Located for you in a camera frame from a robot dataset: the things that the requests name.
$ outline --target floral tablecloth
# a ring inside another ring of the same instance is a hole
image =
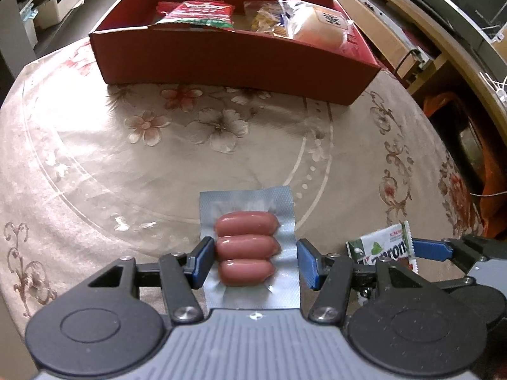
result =
[[[0,288],[20,331],[122,255],[147,263],[191,250],[200,191],[290,185],[297,237],[324,253],[406,219],[420,238],[480,227],[442,142],[385,71],[349,107],[242,88],[107,86],[84,39],[25,67],[0,109],[0,139]],[[428,260],[419,269],[462,275]],[[308,309],[313,294],[301,296]],[[159,290],[141,298],[163,307]]]

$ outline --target cable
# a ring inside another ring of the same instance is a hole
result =
[[[495,194],[474,194],[470,193],[470,195],[473,195],[474,197],[496,197],[497,195],[504,195],[507,194],[507,191],[500,191],[500,193]]]
[[[404,63],[404,61],[409,57],[410,54],[419,55],[419,54],[421,54],[421,52],[420,52],[420,50],[418,48],[413,48],[407,54],[405,54],[405,56],[402,58],[402,60],[400,61],[400,63],[396,66],[395,72],[393,73],[394,75],[397,74],[398,70],[400,69],[400,67],[402,66],[402,64]]]

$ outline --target sausage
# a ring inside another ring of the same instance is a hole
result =
[[[219,277],[226,286],[255,286],[275,273],[267,260],[227,260],[219,263]]]
[[[280,252],[280,245],[271,236],[245,234],[242,236],[220,237],[215,244],[219,260],[266,259]]]
[[[219,237],[245,234],[272,236],[279,226],[275,215],[267,211],[234,211],[216,221],[215,232]]]

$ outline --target cardboard box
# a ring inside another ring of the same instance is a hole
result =
[[[39,5],[39,14],[34,19],[34,23],[41,29],[58,24],[68,14],[70,10],[79,2],[79,0],[49,0]]]
[[[250,87],[350,105],[380,69],[355,26],[346,56],[250,31],[149,29],[159,1],[188,0],[118,0],[90,33],[106,83]],[[274,0],[217,1],[241,14],[244,1]],[[345,13],[336,0],[304,1]]]

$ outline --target wooden board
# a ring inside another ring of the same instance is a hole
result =
[[[452,38],[433,18],[410,0],[388,0],[403,11],[419,29],[430,38],[438,49],[445,54],[450,63],[472,88],[491,120],[495,124],[502,140],[507,144],[507,110],[486,82],[480,77],[479,67],[473,57]]]
[[[409,49],[399,37],[387,27],[371,10],[359,0],[338,0],[356,25],[368,37],[387,61],[396,68]],[[401,65],[398,75],[405,79],[419,65],[413,56],[409,56]]]

